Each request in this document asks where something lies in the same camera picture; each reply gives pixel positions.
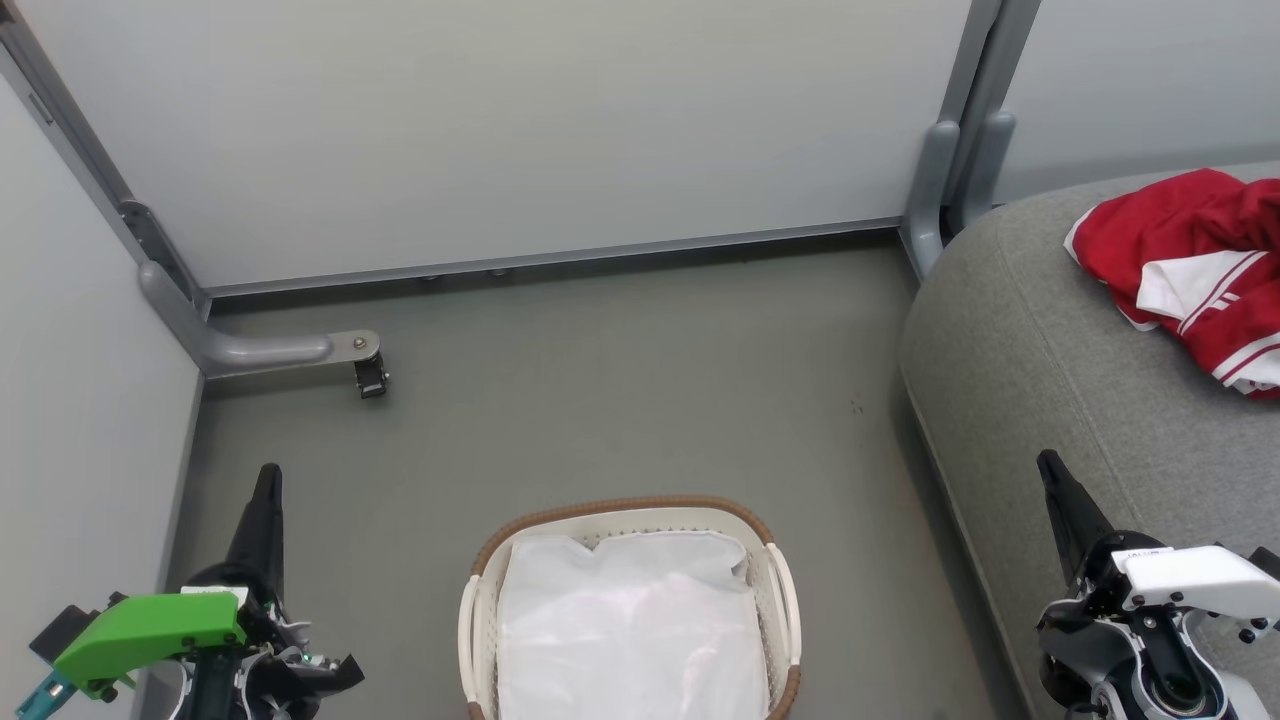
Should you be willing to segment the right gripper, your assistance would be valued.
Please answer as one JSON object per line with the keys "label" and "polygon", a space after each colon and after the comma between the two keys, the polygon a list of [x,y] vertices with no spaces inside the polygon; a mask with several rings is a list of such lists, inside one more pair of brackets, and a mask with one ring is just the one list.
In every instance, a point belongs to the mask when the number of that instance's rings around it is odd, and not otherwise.
{"label": "right gripper", "polygon": [[1060,455],[1036,459],[1064,580],[1101,598],[1102,612],[1174,606],[1242,621],[1276,621],[1277,553],[1222,544],[1175,548],[1112,524]]}

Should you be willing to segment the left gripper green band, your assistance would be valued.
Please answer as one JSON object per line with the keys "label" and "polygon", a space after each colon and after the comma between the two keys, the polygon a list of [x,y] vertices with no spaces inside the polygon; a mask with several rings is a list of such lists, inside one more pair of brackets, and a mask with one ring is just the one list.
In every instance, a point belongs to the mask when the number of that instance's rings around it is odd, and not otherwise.
{"label": "left gripper green band", "polygon": [[205,650],[305,650],[306,625],[288,619],[283,474],[260,468],[225,562],[196,573],[175,593],[115,593],[102,611],[69,606],[52,621],[52,670],[88,697],[105,700],[127,675]]}

